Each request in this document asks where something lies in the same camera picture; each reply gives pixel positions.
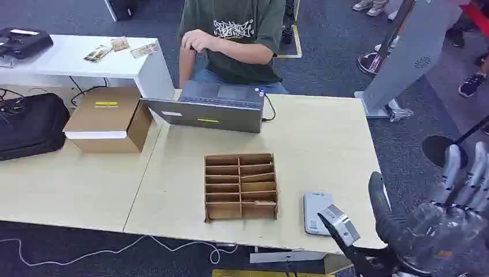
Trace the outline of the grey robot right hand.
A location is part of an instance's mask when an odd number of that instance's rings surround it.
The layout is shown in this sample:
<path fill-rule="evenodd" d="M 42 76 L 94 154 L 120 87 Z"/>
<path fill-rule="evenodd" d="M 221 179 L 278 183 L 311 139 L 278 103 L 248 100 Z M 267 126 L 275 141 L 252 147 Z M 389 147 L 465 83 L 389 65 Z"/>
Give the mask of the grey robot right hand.
<path fill-rule="evenodd" d="M 457 185 L 460 148 L 447 151 L 442 178 L 427 201 L 406 217 L 396 215 L 384 192 L 383 176 L 372 172 L 368 191 L 379 238 L 403 265 L 421 274 L 441 266 L 462 244 L 488 225 L 488 151 L 475 145 L 475 159 L 463 182 Z"/>

